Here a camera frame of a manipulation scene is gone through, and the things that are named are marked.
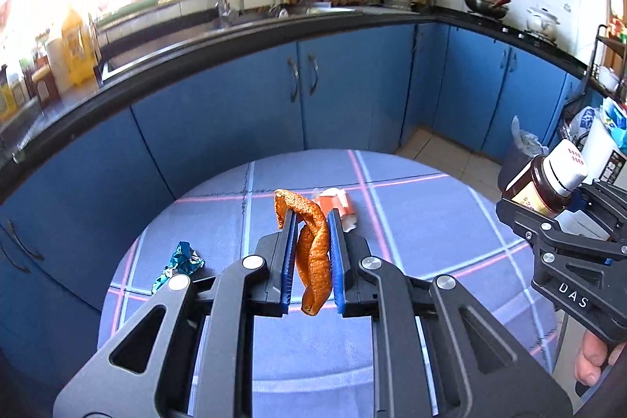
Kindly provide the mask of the person's right hand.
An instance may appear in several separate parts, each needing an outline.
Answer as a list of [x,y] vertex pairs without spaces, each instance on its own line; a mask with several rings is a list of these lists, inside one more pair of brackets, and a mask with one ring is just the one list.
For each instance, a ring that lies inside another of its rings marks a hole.
[[577,382],[585,386],[594,386],[603,372],[603,365],[613,366],[625,347],[621,343],[614,348],[609,348],[595,334],[587,331],[582,338],[578,351],[574,376]]

